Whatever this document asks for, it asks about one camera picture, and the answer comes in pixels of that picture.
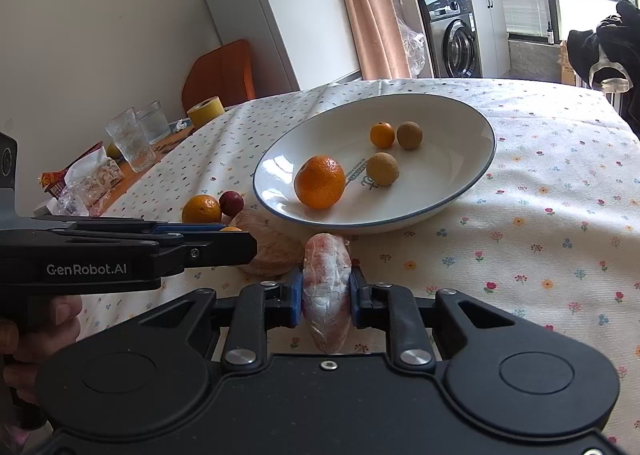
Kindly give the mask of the person's left hand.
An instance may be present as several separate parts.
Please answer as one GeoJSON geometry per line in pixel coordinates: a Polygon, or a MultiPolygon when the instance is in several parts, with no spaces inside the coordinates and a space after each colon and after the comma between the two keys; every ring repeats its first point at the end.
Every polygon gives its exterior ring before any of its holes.
{"type": "Polygon", "coordinates": [[[82,299],[80,296],[55,297],[46,303],[27,305],[27,310],[28,317],[21,319],[21,324],[1,319],[1,356],[13,359],[2,368],[2,378],[20,399],[38,405],[39,367],[77,340],[82,299]]]}

